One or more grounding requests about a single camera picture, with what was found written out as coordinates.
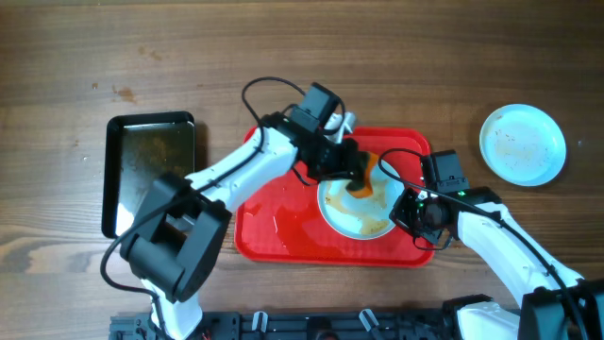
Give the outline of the orange green scrub sponge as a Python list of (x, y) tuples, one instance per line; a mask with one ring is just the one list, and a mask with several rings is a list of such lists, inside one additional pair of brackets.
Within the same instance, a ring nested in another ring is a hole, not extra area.
[(355, 198), (366, 198), (373, 194), (371, 173), (378, 163), (378, 155), (368, 151), (360, 153), (362, 174), (351, 179), (345, 186), (346, 191)]

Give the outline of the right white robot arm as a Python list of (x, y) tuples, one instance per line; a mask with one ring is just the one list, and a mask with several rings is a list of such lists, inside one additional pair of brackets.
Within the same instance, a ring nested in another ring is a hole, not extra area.
[(420, 155), (420, 184), (404, 183), (391, 220), (425, 251), (452, 241), (474, 250), (516, 301), (518, 313), (490, 297), (445, 302), (447, 339), (600, 339), (603, 282), (584, 279), (531, 238), (488, 187), (472, 188), (453, 150)]

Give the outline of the light blue plate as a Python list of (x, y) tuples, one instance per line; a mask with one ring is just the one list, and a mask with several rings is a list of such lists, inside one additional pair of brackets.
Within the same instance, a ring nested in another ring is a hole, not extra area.
[(355, 198), (345, 189), (348, 179), (324, 181), (317, 202), (326, 222), (342, 236), (366, 241), (380, 238), (394, 227), (389, 215), (405, 185), (385, 174), (377, 165), (370, 172), (373, 192)]
[(514, 185), (549, 183), (562, 171), (567, 148), (562, 130), (544, 111), (510, 104), (493, 111), (478, 136), (487, 166)]

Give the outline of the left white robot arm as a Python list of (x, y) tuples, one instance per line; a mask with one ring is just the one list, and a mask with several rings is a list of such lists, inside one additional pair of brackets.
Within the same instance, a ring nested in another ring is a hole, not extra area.
[(283, 111), (257, 116), (244, 144), (213, 166), (156, 179), (119, 237), (120, 255), (151, 297), (163, 339), (186, 339), (201, 323), (198, 290), (210, 275), (232, 215), (259, 189), (299, 162), (317, 182), (363, 183), (367, 158), (349, 135), (356, 116), (318, 83)]

